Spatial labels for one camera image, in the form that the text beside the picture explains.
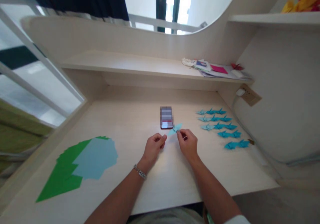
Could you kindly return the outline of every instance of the desk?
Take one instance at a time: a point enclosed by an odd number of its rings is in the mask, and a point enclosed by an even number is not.
[[[198,153],[204,164],[231,195],[278,187],[258,163],[251,148],[226,150],[232,138],[218,130],[200,128],[201,109],[231,111],[217,92],[109,86],[80,120],[57,143],[56,149],[15,196],[0,220],[10,223],[83,223],[100,202],[123,180],[141,158],[146,140],[160,129],[160,106],[172,106],[174,122],[183,123],[198,137]],[[241,129],[242,138],[248,135]],[[115,141],[117,164],[99,180],[83,180],[81,187],[35,203],[58,156],[80,141],[106,135]],[[191,169],[181,154],[176,135],[169,136],[164,150],[143,184],[132,214],[199,202]]]

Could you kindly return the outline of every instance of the origami crane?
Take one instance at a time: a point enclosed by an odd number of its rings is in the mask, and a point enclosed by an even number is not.
[[[215,125],[213,128],[214,129],[222,129],[222,128],[224,128],[224,124],[220,124],[220,122],[218,122],[218,124],[217,125]]]
[[[168,133],[168,136],[177,133],[177,131],[179,131],[182,127],[182,123],[179,123],[177,125],[174,125],[173,128],[170,130],[170,132]]]
[[[219,121],[221,118],[220,117],[215,117],[215,114],[211,118],[211,121]]]
[[[214,128],[214,125],[207,124],[207,125],[201,126],[201,128],[210,131]]]
[[[206,117],[206,116],[204,116],[204,117],[199,117],[198,119],[199,119],[200,121],[204,121],[204,122],[211,121],[211,118],[210,118],[210,117]]]
[[[228,121],[231,121],[231,120],[232,120],[232,118],[227,117],[227,115],[225,115],[224,117],[220,118],[220,121],[224,121],[224,122],[228,122]]]
[[[218,135],[224,138],[227,138],[227,137],[239,138],[241,136],[241,132],[238,132],[238,130],[236,130],[234,133],[228,133],[226,131],[223,131],[223,132],[219,132]]]
[[[200,115],[204,115],[206,112],[202,109],[201,111],[197,112]]]
[[[248,147],[249,143],[250,143],[249,141],[244,141],[242,139],[240,142],[229,142],[224,146],[224,148],[229,150],[235,149],[237,146],[240,148],[246,148]]]
[[[229,124],[229,125],[223,125],[226,129],[229,129],[229,130],[233,130],[233,129],[236,129],[237,126],[236,125],[232,125],[232,122]]]
[[[210,115],[215,114],[215,113],[217,113],[217,114],[225,114],[226,111],[222,111],[222,108],[219,111],[212,110],[212,108],[209,111],[207,111],[207,114],[210,114]]]

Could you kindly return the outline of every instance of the wall socket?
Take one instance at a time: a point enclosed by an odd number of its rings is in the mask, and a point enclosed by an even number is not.
[[[246,91],[244,95],[242,95],[241,97],[247,104],[249,104],[250,107],[252,107],[262,99],[262,97],[260,97],[255,91],[249,88],[249,86],[246,84],[242,84],[240,89],[243,89],[244,91]]]

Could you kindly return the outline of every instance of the phone screen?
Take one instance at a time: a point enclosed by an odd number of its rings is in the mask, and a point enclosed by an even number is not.
[[[161,129],[173,128],[172,107],[160,107],[160,127]]]

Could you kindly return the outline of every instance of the sleeve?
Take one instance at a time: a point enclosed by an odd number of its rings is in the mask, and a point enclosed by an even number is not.
[[[250,222],[244,216],[235,216],[224,224],[250,224]]]

